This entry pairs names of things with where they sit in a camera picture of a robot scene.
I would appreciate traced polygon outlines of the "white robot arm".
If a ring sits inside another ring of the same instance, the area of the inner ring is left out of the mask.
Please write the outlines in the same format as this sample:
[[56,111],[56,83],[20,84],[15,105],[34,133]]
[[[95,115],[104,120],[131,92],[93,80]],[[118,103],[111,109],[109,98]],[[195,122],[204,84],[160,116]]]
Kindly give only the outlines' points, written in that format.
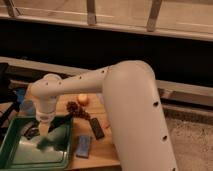
[[155,74],[143,61],[123,61],[67,79],[45,75],[31,86],[36,119],[52,121],[63,94],[94,92],[103,95],[123,171],[179,171]]

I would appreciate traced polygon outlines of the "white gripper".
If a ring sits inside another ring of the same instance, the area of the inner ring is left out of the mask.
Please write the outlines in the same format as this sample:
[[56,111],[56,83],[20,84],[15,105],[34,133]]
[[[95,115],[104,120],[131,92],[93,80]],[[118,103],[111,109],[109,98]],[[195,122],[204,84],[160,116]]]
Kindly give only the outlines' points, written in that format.
[[41,136],[46,136],[48,134],[51,122],[55,117],[55,113],[42,113],[36,112],[36,120],[39,122],[38,130]]

